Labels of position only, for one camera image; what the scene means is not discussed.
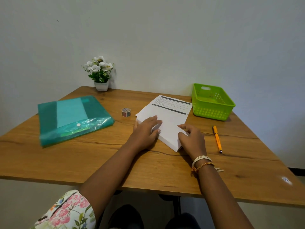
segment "floor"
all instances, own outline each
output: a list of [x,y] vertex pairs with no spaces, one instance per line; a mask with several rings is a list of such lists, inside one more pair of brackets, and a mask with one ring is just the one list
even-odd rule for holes
[[[300,177],[305,184],[305,177]],[[0,221],[2,228],[30,228],[73,186],[22,182],[0,179]],[[157,194],[124,191],[114,196],[105,210],[101,229],[110,215],[124,204],[133,205],[141,214],[145,228],[164,228],[173,216],[171,202],[163,201]],[[255,228],[304,228],[305,209],[239,203]],[[204,199],[181,198],[181,211],[195,216],[201,228],[214,228]]]

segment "yellow pen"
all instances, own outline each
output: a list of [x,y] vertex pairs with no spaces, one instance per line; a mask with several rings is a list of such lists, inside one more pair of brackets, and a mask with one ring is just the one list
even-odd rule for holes
[[217,146],[218,146],[219,152],[222,154],[222,148],[221,148],[221,144],[220,144],[220,140],[219,140],[219,136],[218,136],[218,132],[217,132],[216,126],[213,126],[212,130],[213,130],[213,133],[214,133],[215,138],[216,138],[216,142],[217,142]]

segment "green plastic basket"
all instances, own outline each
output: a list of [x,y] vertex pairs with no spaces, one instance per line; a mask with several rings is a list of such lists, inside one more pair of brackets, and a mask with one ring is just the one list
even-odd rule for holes
[[194,84],[192,91],[193,113],[196,116],[225,121],[234,102],[220,87]]

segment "potted plant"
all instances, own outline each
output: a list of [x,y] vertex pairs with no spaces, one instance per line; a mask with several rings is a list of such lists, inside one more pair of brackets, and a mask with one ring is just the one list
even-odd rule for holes
[[94,85],[98,91],[106,92],[109,86],[109,75],[113,69],[114,63],[106,63],[103,56],[94,57],[82,68],[90,73],[88,77],[94,81]]

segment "orange thread bracelet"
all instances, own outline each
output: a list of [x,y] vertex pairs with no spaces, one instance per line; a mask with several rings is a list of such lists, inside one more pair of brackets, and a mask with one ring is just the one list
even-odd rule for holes
[[205,165],[212,165],[212,166],[214,166],[215,167],[215,165],[213,164],[213,163],[211,163],[211,162],[207,162],[207,163],[204,163],[204,164],[202,164],[201,166],[199,166],[197,169],[196,169],[196,167],[195,166],[192,166],[192,171],[194,171],[194,172],[196,172],[196,173],[198,173],[198,170],[201,168],[201,167],[203,167],[203,166],[205,166]]

